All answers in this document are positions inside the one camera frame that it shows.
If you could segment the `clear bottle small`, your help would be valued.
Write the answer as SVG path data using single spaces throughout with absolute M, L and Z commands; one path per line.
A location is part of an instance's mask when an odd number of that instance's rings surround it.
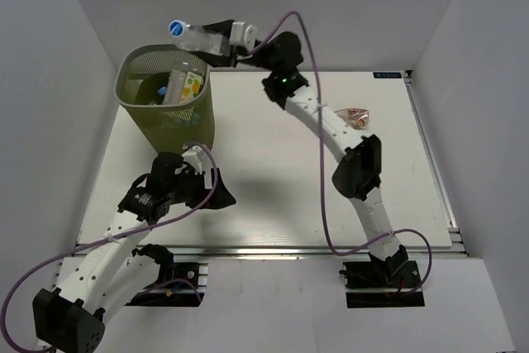
M 169 34 L 177 48 L 188 52 L 205 52 L 212 55 L 222 53 L 224 37 L 205 31 L 201 26 L 192 26 L 180 20 L 173 20 Z

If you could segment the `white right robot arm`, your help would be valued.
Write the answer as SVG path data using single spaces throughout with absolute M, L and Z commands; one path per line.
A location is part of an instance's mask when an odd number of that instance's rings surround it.
M 406 249 L 395 236 L 380 189 L 382 148 L 380 139 L 364 136 L 322 104 L 321 88 L 311 87 L 300 74 L 303 62 L 298 36 L 286 31 L 258 41 L 256 29 L 244 22 L 225 20 L 202 26 L 213 46 L 202 45 L 197 55 L 212 67 L 243 63 L 268 70 L 264 91 L 273 103 L 297 118 L 319 139 L 320 147 L 334 156 L 337 167 L 331 181 L 336 191 L 354 207 L 369 241 L 374 278 L 390 286 L 403 276 Z

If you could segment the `orange label juice bottle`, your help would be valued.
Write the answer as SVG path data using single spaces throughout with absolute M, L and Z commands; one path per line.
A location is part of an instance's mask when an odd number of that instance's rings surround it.
M 163 104 L 184 105 L 194 100 L 201 92 L 204 73 L 190 69 L 189 64 L 175 65 L 169 73 Z

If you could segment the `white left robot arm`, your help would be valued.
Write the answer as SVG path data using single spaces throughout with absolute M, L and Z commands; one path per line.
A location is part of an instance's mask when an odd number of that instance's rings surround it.
M 93 352 L 106 325 L 138 293 L 174 282 L 174 256 L 165 247 L 139 244 L 161 225 L 173 205 L 192 211 L 236 204 L 206 146 L 181 155 L 161 152 L 117 205 L 100 246 L 75 270 L 33 299 L 37 337 L 57 351 Z

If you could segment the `red cap clear bottle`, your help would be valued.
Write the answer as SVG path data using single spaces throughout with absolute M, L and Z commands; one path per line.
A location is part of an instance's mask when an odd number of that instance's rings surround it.
M 348 107 L 335 114 L 356 130 L 366 130 L 369 126 L 369 111 L 365 108 Z

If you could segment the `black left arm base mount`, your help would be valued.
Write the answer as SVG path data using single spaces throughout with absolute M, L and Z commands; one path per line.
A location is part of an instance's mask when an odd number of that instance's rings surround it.
M 132 257 L 148 257 L 155 263 L 157 279 L 137 293 L 130 307 L 197 308 L 207 286 L 207 264 L 177 262 L 167 248 L 148 244 L 135 248 Z

